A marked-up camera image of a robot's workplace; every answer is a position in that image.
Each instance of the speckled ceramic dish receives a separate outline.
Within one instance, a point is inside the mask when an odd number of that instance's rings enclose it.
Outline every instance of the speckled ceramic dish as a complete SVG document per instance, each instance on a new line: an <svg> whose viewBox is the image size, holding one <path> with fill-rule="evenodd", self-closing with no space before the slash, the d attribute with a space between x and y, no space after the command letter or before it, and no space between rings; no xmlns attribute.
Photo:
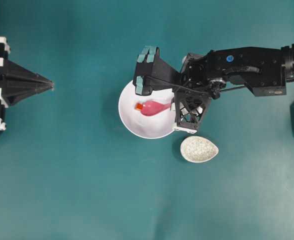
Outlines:
<svg viewBox="0 0 294 240"><path fill-rule="evenodd" d="M189 162L204 163L218 154L218 147L201 136L189 136L180 145L181 155Z"/></svg>

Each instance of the black mount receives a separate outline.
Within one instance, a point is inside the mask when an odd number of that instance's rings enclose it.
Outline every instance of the black mount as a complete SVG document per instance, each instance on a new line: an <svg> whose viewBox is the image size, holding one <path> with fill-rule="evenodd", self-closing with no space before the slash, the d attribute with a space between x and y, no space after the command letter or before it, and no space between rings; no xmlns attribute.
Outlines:
<svg viewBox="0 0 294 240"><path fill-rule="evenodd" d="M0 37L0 134L6 129L6 108L54 87L52 81L8 60L9 53L6 38Z"/></svg>

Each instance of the black robotic arm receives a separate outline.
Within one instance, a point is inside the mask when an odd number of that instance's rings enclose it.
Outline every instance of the black robotic arm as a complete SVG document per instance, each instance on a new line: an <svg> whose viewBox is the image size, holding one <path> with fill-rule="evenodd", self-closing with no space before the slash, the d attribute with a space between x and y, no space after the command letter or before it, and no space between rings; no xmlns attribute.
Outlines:
<svg viewBox="0 0 294 240"><path fill-rule="evenodd" d="M226 89L230 82L238 87ZM249 89L256 97L286 95L294 82L294 44L281 49L242 47L189 53L178 72L160 58L158 47L147 46L138 56L133 77L135 93L172 89L176 118L173 129L195 133L211 100L221 93Z"/></svg>

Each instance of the black cable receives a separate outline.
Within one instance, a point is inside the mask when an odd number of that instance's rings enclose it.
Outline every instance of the black cable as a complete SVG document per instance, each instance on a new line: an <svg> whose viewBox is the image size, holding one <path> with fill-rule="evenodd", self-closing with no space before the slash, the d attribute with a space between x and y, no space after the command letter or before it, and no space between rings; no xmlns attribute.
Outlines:
<svg viewBox="0 0 294 240"><path fill-rule="evenodd" d="M286 83L293 83L294 82L294 78L290 78L286 80Z"/></svg>
<svg viewBox="0 0 294 240"><path fill-rule="evenodd" d="M243 85L243 86L237 86L237 87L233 87L233 88L228 88L228 89L224 89L224 90L220 90L220 92L223 93L223 92L229 92L229 91L232 91L232 90L244 89L244 88L246 88L245 85Z"/></svg>
<svg viewBox="0 0 294 240"><path fill-rule="evenodd" d="M157 77L153 77L153 76L146 76L146 77L147 77L147 78L150 78L150 79L153 79L153 80L156 80L156 81L161 81L161 82L163 82L163 83L167 83L167 84L170 85L170 86L177 87L177 88L181 88L181 89L185 89L185 90L188 90L188 91L191 91L191 92L194 92L194 93L198 93L198 94L207 93L206 91L198 91L198 90L194 90L194 89L191 89L191 88L189 88L189 87L181 86L181 85L178 85L178 84L174 84L174 83L171 83L171 82L165 81L165 80L160 79L160 78L157 78Z"/></svg>

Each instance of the pink bottle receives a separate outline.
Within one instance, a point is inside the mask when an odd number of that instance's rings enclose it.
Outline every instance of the pink bottle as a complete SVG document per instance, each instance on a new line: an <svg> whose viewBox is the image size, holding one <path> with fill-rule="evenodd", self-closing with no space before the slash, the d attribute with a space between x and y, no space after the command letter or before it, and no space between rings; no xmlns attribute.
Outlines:
<svg viewBox="0 0 294 240"><path fill-rule="evenodd" d="M171 103L162 104L156 101L145 101L143 104L137 103L135 109L140 111L141 114L145 116L153 116L159 114L160 112L169 109L171 107Z"/></svg>

